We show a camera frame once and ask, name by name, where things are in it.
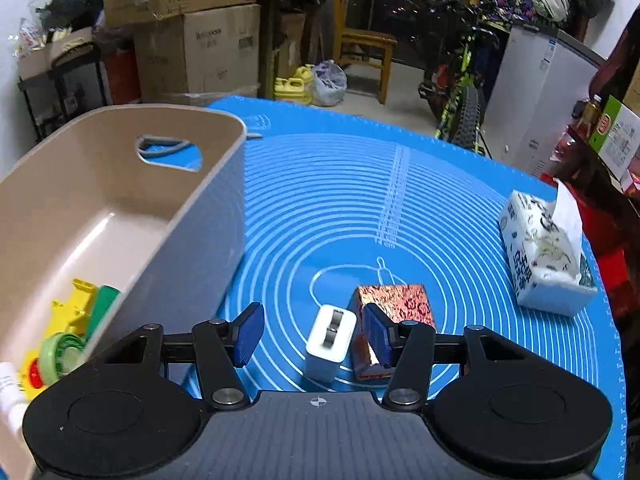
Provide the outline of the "yellow plastic toy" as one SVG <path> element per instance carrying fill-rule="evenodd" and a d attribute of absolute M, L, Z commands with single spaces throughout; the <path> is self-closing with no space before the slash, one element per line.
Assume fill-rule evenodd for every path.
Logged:
<path fill-rule="evenodd" d="M 27 400 L 34 400 L 49 387 L 43 383 L 38 368 L 38 356 L 43 341 L 56 333 L 71 333 L 81 337 L 86 343 L 86 330 L 98 291 L 98 286 L 74 278 L 68 299 L 52 301 L 50 322 L 35 348 L 26 352 L 18 372 Z"/>

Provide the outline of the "white plastic bag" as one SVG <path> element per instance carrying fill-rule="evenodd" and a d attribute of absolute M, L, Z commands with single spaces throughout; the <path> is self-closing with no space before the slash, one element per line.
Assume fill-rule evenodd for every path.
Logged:
<path fill-rule="evenodd" d="M 347 76 L 333 60 L 322 61 L 312 70 L 311 95 L 314 105 L 330 107 L 340 104 L 347 90 Z"/>

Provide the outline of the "blue silicone baking mat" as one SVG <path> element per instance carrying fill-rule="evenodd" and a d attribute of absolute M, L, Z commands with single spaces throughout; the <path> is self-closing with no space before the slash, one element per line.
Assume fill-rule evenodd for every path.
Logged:
<path fill-rule="evenodd" d="M 521 308 L 498 227 L 513 191 L 553 188 L 518 170 L 379 122 L 329 110 L 227 98 L 246 123 L 245 255 L 219 308 L 266 310 L 240 376 L 249 392 L 308 391 L 307 337 L 322 304 L 361 285 L 420 284 L 437 329 L 483 325 L 601 389 L 613 427 L 596 475 L 626 469 L 626 382 L 608 297 L 571 318 Z"/>

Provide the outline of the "large lower cardboard box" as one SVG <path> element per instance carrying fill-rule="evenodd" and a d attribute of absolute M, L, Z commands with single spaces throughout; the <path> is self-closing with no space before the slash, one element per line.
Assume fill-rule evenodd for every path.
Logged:
<path fill-rule="evenodd" d="M 257 4 L 194 12 L 134 32 L 142 100 L 206 107 L 259 88 Z"/>

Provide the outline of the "white tissue pack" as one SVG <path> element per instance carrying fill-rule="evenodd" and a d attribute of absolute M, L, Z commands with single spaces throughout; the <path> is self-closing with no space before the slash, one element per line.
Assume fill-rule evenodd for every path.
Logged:
<path fill-rule="evenodd" d="M 596 296 L 582 217 L 563 183 L 555 200 L 514 191 L 498 220 L 519 306 L 572 318 Z"/>

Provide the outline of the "green plastic tube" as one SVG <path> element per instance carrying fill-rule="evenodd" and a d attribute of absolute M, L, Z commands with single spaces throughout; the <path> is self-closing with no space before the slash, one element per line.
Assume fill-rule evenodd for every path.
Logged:
<path fill-rule="evenodd" d="M 96 332 L 96 329 L 104 319 L 108 310 L 111 309 L 112 304 L 114 304 L 119 294 L 120 291 L 110 285 L 103 285 L 99 288 L 86 330 L 86 341 L 89 341 Z"/>

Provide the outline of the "wooden chair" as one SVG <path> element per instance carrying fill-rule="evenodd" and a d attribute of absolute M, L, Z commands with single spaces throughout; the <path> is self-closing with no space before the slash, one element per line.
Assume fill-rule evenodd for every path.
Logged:
<path fill-rule="evenodd" d="M 386 32 L 347 27 L 346 4 L 347 0 L 333 0 L 333 61 L 339 66 L 361 65 L 378 70 L 378 102 L 385 105 L 397 40 Z"/>

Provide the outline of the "green white carton box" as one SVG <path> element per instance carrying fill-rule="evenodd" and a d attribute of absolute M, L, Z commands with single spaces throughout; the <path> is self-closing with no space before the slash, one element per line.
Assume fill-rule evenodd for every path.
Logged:
<path fill-rule="evenodd" d="M 639 148 L 639 117 L 610 96 L 589 145 L 616 180 L 627 172 Z"/>

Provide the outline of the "white chest freezer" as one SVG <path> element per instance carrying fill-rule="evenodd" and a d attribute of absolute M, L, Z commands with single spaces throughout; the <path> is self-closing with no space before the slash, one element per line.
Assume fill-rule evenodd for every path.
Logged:
<path fill-rule="evenodd" d="M 483 122 L 497 162 L 540 176 L 604 58 L 559 29 L 511 28 Z"/>

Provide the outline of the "white power adapter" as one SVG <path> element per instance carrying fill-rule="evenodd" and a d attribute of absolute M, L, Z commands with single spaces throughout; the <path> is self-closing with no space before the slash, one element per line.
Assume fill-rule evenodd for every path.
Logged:
<path fill-rule="evenodd" d="M 334 381 L 347 356 L 356 325 L 354 312 L 330 304 L 320 307 L 305 348 L 307 378 L 324 384 Z"/>

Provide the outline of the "red patterned small box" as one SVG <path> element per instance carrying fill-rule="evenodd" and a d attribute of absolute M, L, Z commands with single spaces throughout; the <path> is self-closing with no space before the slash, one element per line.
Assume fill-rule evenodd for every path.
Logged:
<path fill-rule="evenodd" d="M 349 310 L 357 315 L 352 337 L 352 369 L 358 382 L 386 379 L 392 374 L 378 362 L 362 328 L 362 311 L 366 304 L 377 304 L 395 323 L 416 321 L 436 327 L 434 314 L 422 284 L 358 286 L 349 301 Z"/>

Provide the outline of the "beige plastic storage bin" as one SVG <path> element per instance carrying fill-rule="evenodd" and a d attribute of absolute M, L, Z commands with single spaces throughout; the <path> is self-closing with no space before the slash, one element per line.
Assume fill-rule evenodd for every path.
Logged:
<path fill-rule="evenodd" d="M 218 110 L 108 106 L 25 155 L 1 183 L 2 360 L 22 364 L 77 279 L 118 292 L 94 351 L 209 318 L 244 252 L 246 134 Z"/>

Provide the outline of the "green tape roll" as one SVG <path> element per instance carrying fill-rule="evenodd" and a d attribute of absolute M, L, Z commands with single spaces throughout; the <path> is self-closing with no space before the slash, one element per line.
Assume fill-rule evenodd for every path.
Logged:
<path fill-rule="evenodd" d="M 43 341 L 38 356 L 38 368 L 46 386 L 72 372 L 85 350 L 85 341 L 71 333 L 56 333 Z"/>

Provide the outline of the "yellow plastic jug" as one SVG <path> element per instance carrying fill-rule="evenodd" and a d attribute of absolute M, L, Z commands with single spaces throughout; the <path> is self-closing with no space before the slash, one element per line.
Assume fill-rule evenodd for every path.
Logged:
<path fill-rule="evenodd" d="M 312 69 L 306 64 L 298 66 L 292 77 L 278 77 L 274 81 L 273 94 L 277 101 L 308 106 L 312 102 L 311 84 L 314 82 Z"/>

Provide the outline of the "green black bicycle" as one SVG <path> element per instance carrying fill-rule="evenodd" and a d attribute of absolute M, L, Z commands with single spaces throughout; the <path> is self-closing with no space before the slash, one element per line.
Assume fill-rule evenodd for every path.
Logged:
<path fill-rule="evenodd" d="M 499 38 L 481 16 L 475 6 L 457 0 L 420 0 L 416 48 L 424 63 L 418 92 L 438 119 L 435 138 L 487 156 L 485 71 L 477 66 L 477 55 L 498 48 Z"/>

